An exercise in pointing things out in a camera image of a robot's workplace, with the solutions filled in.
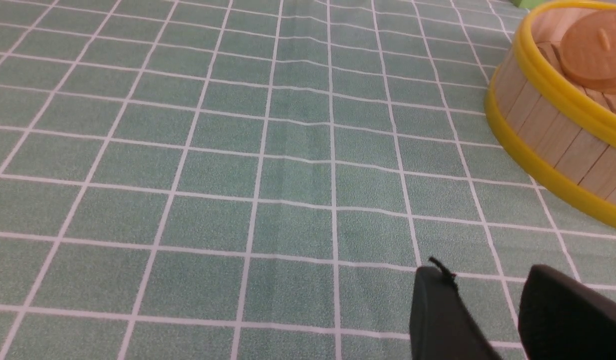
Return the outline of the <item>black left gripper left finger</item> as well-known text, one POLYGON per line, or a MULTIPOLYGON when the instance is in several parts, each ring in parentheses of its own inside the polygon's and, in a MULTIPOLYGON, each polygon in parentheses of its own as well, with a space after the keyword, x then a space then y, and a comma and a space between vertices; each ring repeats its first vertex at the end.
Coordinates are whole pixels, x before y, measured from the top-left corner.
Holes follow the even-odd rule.
POLYGON ((415 273, 410 314, 414 360, 500 360, 461 299, 456 274, 434 256, 415 273))

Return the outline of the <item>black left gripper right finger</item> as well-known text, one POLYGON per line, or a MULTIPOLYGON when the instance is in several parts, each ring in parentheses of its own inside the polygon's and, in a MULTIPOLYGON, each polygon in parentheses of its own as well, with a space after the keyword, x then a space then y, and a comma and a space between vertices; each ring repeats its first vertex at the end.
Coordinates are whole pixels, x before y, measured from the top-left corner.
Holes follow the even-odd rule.
POLYGON ((518 331, 530 360, 616 360, 616 302, 545 264, 530 269, 518 331))

